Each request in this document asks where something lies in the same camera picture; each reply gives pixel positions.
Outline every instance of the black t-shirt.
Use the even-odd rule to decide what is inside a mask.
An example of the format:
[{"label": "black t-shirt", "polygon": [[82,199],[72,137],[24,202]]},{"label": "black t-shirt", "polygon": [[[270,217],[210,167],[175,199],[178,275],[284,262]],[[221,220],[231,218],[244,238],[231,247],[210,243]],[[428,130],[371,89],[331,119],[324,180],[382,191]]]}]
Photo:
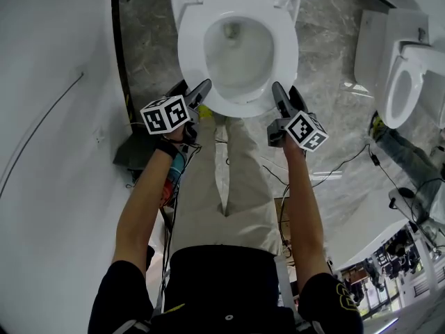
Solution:
[{"label": "black t-shirt", "polygon": [[[88,332],[296,333],[292,310],[278,307],[278,296],[272,254],[238,246],[185,248],[172,256],[164,313],[156,317],[140,270],[125,261],[112,264]],[[329,274],[309,279],[298,310],[326,334],[363,333],[346,288]]]}]

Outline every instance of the forearm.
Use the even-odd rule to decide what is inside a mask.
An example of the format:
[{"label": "forearm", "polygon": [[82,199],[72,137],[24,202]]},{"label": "forearm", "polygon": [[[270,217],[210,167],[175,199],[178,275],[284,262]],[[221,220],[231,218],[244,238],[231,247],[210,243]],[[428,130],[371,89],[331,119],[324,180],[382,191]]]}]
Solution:
[{"label": "forearm", "polygon": [[286,155],[289,166],[289,220],[300,291],[317,273],[329,273],[323,254],[323,225],[301,150]]},{"label": "forearm", "polygon": [[140,175],[119,219],[113,262],[130,261],[145,274],[147,244],[171,164],[171,156],[156,150]]}]

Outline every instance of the black wrist strap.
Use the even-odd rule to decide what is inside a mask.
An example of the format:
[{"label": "black wrist strap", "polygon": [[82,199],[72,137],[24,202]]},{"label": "black wrist strap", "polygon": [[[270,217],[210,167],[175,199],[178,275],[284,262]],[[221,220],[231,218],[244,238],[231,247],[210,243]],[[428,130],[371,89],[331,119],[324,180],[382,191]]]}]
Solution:
[{"label": "black wrist strap", "polygon": [[176,155],[179,152],[179,150],[173,144],[162,137],[156,142],[155,148],[157,150],[165,152],[166,154],[169,154],[173,159],[175,159]]}]

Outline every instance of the leg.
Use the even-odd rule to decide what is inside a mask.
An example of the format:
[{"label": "leg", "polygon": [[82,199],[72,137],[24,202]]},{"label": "leg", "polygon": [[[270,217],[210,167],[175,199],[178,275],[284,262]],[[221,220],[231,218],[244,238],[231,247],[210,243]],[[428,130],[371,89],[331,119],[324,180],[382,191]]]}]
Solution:
[{"label": "leg", "polygon": [[[407,173],[416,188],[419,188],[428,180],[440,178],[439,171],[431,162],[429,160],[425,162],[425,158],[428,158],[425,152],[400,136],[396,130],[383,130],[381,136],[377,137],[376,143]],[[426,211],[429,211],[431,202],[439,191],[441,184],[440,181],[436,181],[421,187],[418,195]]]},{"label": "leg", "polygon": [[172,252],[190,246],[213,243],[213,230],[223,216],[223,205],[215,179],[215,121],[203,118],[199,124],[195,154],[181,179]]},{"label": "leg", "polygon": [[279,254],[275,203],[259,162],[257,144],[241,119],[228,118],[226,128],[230,183],[225,243]]}]

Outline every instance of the cube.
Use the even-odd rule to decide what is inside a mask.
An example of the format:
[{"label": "cube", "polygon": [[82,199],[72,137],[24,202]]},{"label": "cube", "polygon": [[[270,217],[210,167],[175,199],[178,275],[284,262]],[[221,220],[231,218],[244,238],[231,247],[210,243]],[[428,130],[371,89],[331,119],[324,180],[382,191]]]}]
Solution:
[{"label": "cube", "polygon": [[318,149],[329,138],[317,119],[304,111],[299,111],[284,129],[300,148],[309,152]]},{"label": "cube", "polygon": [[149,134],[167,134],[190,120],[182,95],[164,97],[140,110]]}]

